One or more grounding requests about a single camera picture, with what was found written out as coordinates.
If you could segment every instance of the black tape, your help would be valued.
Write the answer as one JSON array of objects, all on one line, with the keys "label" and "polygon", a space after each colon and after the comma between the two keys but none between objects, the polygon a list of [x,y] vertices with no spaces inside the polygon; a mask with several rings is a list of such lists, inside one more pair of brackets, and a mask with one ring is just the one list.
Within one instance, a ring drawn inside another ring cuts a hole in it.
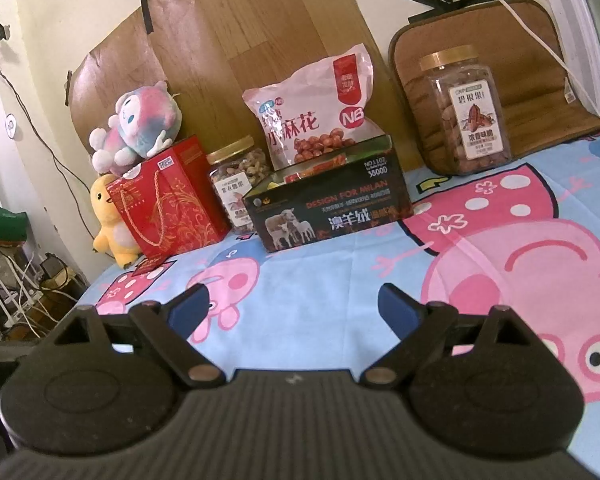
[{"label": "black tape", "polygon": [[147,0],[140,0],[140,6],[142,7],[142,18],[144,19],[144,30],[147,34],[151,34],[154,31],[154,24],[151,22],[151,13],[149,12],[149,2]]},{"label": "black tape", "polygon": [[74,73],[69,70],[66,73],[66,83],[64,84],[64,106],[69,105],[69,88],[71,88],[71,76]]}]

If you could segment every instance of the jar of mixed nuts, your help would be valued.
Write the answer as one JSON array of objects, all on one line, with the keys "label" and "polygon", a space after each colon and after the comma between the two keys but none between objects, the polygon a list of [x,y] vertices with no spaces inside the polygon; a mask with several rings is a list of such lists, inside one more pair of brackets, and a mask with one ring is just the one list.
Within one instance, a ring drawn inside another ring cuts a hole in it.
[{"label": "jar of mixed nuts", "polygon": [[488,170],[511,160],[509,138],[493,75],[472,45],[420,60],[440,110],[449,159],[458,174]]},{"label": "jar of mixed nuts", "polygon": [[253,231],[253,223],[242,203],[242,197],[271,173],[267,157],[253,146],[251,137],[209,153],[209,178],[234,228],[241,233]]}]

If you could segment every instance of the pink and blue stuffed animal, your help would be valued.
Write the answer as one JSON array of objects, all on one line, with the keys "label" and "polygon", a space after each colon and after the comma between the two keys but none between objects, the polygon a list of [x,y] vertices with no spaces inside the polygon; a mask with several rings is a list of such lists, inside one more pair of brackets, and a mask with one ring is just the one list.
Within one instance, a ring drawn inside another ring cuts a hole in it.
[{"label": "pink and blue stuffed animal", "polygon": [[120,137],[126,146],[118,150],[118,166],[134,163],[139,155],[151,158],[173,144],[180,131],[182,112],[167,91],[167,83],[142,86],[124,94],[116,102]]},{"label": "pink and blue stuffed animal", "polygon": [[99,174],[113,173],[115,176],[122,176],[141,160],[139,155],[135,155],[131,163],[126,166],[115,163],[116,153],[126,148],[125,141],[120,137],[119,127],[118,116],[112,115],[109,118],[109,131],[96,128],[89,135],[89,144],[95,150],[91,163]]}]

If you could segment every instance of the pink snack bag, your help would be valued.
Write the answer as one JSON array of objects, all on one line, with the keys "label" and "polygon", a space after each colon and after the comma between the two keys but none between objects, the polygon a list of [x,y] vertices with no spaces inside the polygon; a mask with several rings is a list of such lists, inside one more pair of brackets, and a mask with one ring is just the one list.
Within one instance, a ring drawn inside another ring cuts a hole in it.
[{"label": "pink snack bag", "polygon": [[276,170],[382,135],[365,119],[374,67],[363,44],[242,94],[259,118]]}]

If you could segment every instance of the gift bag rope handle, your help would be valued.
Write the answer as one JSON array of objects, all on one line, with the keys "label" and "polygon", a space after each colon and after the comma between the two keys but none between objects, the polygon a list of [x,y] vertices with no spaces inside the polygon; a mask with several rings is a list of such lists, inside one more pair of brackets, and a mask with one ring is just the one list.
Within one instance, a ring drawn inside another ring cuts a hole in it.
[{"label": "gift bag rope handle", "polygon": [[125,209],[126,217],[129,218],[129,223],[131,224],[131,227],[134,229],[136,234],[142,238],[142,240],[147,242],[149,245],[152,245],[153,247],[160,247],[164,240],[164,216],[162,214],[162,203],[160,202],[159,190],[158,190],[158,173],[160,173],[160,172],[156,171],[154,174],[155,200],[158,204],[158,216],[160,217],[160,240],[158,241],[158,243],[152,242],[151,240],[149,240],[149,238],[144,236],[140,232],[140,230],[136,227],[134,220],[131,218],[131,215],[129,214],[129,210],[126,208],[125,190],[120,188],[120,198],[122,199],[122,207]]}]

